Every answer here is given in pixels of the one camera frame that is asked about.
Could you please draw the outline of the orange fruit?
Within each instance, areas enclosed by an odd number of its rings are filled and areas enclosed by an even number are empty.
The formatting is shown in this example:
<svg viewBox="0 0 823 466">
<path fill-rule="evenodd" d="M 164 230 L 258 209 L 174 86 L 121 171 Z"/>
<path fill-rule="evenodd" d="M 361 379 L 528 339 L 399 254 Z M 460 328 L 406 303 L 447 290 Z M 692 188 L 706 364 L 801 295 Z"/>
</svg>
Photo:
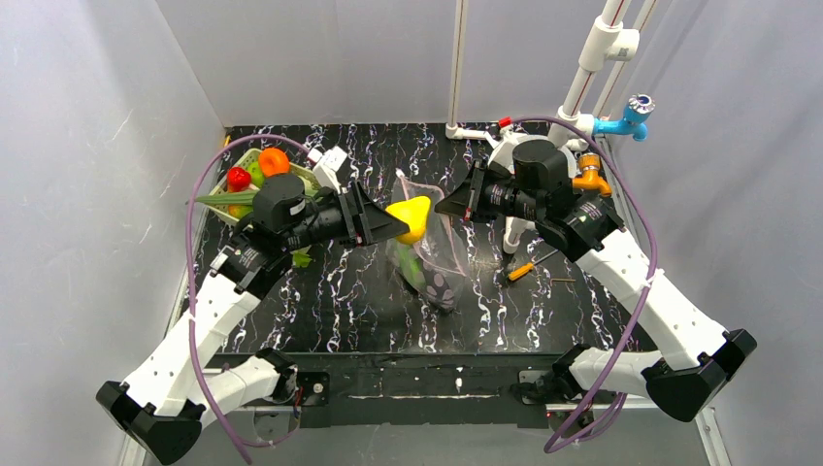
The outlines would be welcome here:
<svg viewBox="0 0 823 466">
<path fill-rule="evenodd" d="M 266 178 L 286 174 L 290 171 L 290 160 L 287 153 L 277 148 L 263 149 L 258 156 L 258 164 Z"/>
</svg>

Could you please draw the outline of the green leafy vegetable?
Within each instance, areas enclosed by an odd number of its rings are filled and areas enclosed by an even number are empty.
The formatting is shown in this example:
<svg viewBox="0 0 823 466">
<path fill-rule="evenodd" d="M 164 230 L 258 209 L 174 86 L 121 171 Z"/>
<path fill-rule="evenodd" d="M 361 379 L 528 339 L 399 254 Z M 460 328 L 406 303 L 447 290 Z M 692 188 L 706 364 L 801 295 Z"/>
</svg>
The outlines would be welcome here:
<svg viewBox="0 0 823 466">
<path fill-rule="evenodd" d="M 417 255 L 412 246 L 398 244 L 397 258 L 399 269 L 405 281 L 415 289 L 419 290 L 425 285 L 425 278 L 420 265 L 417 262 Z"/>
</svg>

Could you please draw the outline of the red pepper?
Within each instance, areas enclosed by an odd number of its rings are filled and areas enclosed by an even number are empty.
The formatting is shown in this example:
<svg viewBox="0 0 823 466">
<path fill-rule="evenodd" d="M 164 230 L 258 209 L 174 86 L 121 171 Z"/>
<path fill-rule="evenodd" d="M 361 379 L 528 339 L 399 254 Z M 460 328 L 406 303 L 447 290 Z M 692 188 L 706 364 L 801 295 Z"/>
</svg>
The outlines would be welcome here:
<svg viewBox="0 0 823 466">
<path fill-rule="evenodd" d="M 242 167 L 232 167 L 226 173 L 226 191 L 242 192 L 252 185 L 251 174 Z"/>
</svg>

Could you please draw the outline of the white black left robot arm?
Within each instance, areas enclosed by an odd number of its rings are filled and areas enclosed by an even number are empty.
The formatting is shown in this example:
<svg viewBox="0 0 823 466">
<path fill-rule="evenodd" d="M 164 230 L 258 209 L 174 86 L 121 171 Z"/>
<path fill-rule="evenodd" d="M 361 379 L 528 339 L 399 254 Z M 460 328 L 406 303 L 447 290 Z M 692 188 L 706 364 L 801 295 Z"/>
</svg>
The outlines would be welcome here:
<svg viewBox="0 0 823 466">
<path fill-rule="evenodd" d="M 431 207 L 420 196 L 381 207 L 360 183 L 308 195 L 292 174 L 232 199 L 248 200 L 251 211 L 202 285 L 190 290 L 187 311 L 134 372 L 104 383 L 96 395 L 114 422 L 163 465 L 182 459 L 209 424 L 225 423 L 229 412 L 251 401 L 301 403 L 297 364 L 276 349 L 262 349 L 213 377 L 203 373 L 229 333 L 292 268 L 294 251 L 329 241 L 347 248 L 411 244 L 425 234 Z"/>
</svg>

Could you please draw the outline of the yellow lemon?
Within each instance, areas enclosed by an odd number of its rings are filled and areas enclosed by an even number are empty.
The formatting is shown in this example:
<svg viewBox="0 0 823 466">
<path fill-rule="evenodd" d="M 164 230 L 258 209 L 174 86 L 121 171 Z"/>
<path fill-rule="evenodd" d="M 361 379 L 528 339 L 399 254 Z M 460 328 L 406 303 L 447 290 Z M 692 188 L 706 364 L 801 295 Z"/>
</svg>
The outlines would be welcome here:
<svg viewBox="0 0 823 466">
<path fill-rule="evenodd" d="M 426 234 L 430 209 L 431 199 L 423 195 L 388 205 L 385 210 L 405 223 L 409 229 L 395 240 L 409 246 L 420 241 Z"/>
</svg>

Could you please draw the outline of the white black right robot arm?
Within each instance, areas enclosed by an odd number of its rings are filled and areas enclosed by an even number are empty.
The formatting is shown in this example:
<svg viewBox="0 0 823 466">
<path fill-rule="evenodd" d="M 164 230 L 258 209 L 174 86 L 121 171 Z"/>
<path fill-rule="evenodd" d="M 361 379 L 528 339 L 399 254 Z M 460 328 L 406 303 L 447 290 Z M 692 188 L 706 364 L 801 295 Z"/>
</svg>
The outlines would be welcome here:
<svg viewBox="0 0 823 466">
<path fill-rule="evenodd" d="M 756 349 L 743 329 L 706 316 L 654 267 L 610 202 L 595 153 L 578 174 L 546 140 L 517 144 L 512 167 L 476 160 L 466 179 L 436 204 L 443 215 L 534 224 L 539 236 L 595 278 L 639 321 L 655 350 L 614 352 L 577 345 L 537 383 L 541 394 L 575 398 L 593 387 L 651 400 L 668 416 L 692 420 Z"/>
</svg>

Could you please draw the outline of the clear zip top bag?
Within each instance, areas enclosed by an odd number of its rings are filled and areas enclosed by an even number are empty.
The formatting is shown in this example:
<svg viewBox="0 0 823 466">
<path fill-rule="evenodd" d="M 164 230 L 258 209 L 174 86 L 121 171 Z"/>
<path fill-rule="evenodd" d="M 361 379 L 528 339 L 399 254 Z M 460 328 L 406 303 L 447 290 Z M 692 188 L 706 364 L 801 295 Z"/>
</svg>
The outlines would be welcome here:
<svg viewBox="0 0 823 466">
<path fill-rule="evenodd" d="M 452 227 L 451 220 L 435 212 L 436 204 L 444 199 L 443 190 L 435 185 L 413 182 L 398 169 L 390 204 L 421 195 L 431 199 L 427 230 L 425 236 L 411 246 L 418 257 L 425 285 L 419 290 L 411 288 L 429 305 L 448 313 L 456 309 L 467 281 L 468 249 Z M 395 239 L 389 240 L 385 252 L 394 270 L 402 277 L 397 258 L 398 244 Z"/>
</svg>

